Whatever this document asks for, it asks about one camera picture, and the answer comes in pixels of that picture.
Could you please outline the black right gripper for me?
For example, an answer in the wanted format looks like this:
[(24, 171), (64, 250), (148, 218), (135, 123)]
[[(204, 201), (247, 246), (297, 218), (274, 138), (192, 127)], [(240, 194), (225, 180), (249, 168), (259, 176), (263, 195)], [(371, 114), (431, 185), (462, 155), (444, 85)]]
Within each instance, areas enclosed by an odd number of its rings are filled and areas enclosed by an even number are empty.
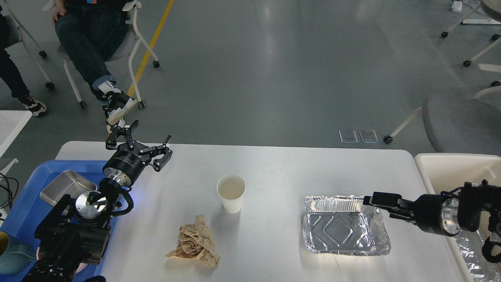
[(459, 201), (439, 194), (424, 194), (415, 201), (402, 199), (400, 194), (374, 192), (364, 196), (363, 205), (386, 210), (389, 217), (418, 226), (422, 231), (456, 236), (461, 227), (458, 222)]

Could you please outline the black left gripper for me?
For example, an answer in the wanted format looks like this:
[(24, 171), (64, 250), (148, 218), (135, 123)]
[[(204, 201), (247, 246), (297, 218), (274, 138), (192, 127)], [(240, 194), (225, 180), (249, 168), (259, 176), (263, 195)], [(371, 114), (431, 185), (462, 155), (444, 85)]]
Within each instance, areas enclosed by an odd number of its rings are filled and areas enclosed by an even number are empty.
[[(116, 152), (104, 165), (103, 173), (107, 178), (117, 176), (120, 178), (117, 182), (121, 185), (133, 185), (148, 164), (160, 172), (173, 154), (168, 144), (171, 135), (167, 136), (161, 146), (148, 147), (143, 143), (135, 143), (132, 131), (138, 125), (139, 120), (134, 120), (129, 127), (116, 125), (105, 140), (105, 148)], [(120, 136), (124, 137), (125, 143), (118, 146), (117, 138)]]

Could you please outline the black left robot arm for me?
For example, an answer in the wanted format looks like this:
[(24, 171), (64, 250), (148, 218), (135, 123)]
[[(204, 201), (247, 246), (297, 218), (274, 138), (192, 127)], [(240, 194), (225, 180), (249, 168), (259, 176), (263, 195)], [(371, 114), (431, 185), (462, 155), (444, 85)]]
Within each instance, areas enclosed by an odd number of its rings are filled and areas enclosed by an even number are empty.
[(171, 136), (158, 146), (147, 146), (132, 137), (139, 125), (115, 126), (105, 145), (114, 154), (103, 166), (104, 178), (96, 191), (73, 197), (64, 194), (37, 226), (39, 259), (24, 282), (71, 282), (80, 264), (97, 265), (111, 236), (111, 220), (134, 207), (132, 185), (147, 166), (159, 172), (171, 159)]

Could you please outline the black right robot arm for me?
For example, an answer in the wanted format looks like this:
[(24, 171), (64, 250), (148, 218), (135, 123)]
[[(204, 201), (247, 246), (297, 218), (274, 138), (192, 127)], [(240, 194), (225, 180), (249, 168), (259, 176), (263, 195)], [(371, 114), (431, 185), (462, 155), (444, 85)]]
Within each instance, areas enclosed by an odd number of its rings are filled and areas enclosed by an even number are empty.
[(423, 194), (415, 201), (403, 199), (399, 194), (374, 192), (363, 198), (363, 204), (386, 210), (391, 218), (412, 223), (424, 232), (450, 237), (463, 229), (476, 232), (481, 225), (481, 214), (488, 213), (490, 235), (481, 253), (492, 264), (501, 261), (499, 254), (492, 253), (500, 245), (501, 188), (485, 179), (480, 184), (465, 182), (452, 191)]

